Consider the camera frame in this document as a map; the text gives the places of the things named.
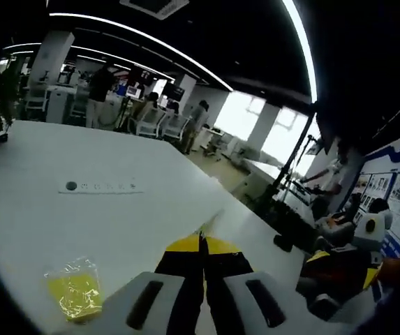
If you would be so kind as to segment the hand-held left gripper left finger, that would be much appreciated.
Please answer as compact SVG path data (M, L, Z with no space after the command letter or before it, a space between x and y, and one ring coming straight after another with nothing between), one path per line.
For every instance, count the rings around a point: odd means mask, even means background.
M171 243L154 271L109 296L99 315L65 334L194 334L203 299L203 236Z

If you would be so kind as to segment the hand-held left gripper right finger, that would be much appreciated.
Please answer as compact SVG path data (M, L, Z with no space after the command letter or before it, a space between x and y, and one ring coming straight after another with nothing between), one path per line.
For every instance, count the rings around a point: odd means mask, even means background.
M207 303L218 334L349 334L353 327L310 313L303 296L254 271L234 245L203 236Z

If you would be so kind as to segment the person's right hand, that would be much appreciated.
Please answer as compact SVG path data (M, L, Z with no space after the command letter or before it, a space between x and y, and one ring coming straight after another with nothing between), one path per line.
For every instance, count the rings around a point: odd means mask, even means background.
M378 272L378 280L394 285L400 280L400 258L384 258Z

